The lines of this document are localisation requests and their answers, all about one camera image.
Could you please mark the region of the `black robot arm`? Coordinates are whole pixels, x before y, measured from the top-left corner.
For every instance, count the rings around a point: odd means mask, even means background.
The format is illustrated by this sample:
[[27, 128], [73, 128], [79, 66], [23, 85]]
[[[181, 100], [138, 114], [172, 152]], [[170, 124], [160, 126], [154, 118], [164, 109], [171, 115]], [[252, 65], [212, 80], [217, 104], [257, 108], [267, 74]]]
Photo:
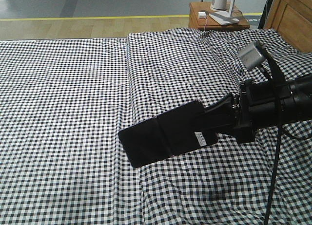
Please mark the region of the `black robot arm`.
[[255, 140], [258, 129], [306, 121], [312, 118], [311, 74], [278, 85], [274, 80], [245, 80], [237, 94], [229, 93], [204, 109], [192, 121], [195, 131], [216, 137], [234, 137], [239, 144]]

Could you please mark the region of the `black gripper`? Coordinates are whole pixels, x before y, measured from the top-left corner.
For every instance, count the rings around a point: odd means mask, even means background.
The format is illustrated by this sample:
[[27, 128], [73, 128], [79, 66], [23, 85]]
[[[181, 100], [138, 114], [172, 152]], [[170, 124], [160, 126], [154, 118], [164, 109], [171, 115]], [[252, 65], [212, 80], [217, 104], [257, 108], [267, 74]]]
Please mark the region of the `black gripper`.
[[[202, 118], [195, 119], [195, 130], [215, 135], [235, 124], [234, 96], [228, 93], [218, 102], [204, 109]], [[255, 140], [258, 129], [288, 124], [293, 121], [293, 97], [288, 83], [277, 86], [272, 81], [255, 83], [252, 79], [240, 83], [239, 112], [231, 134], [238, 143]]]

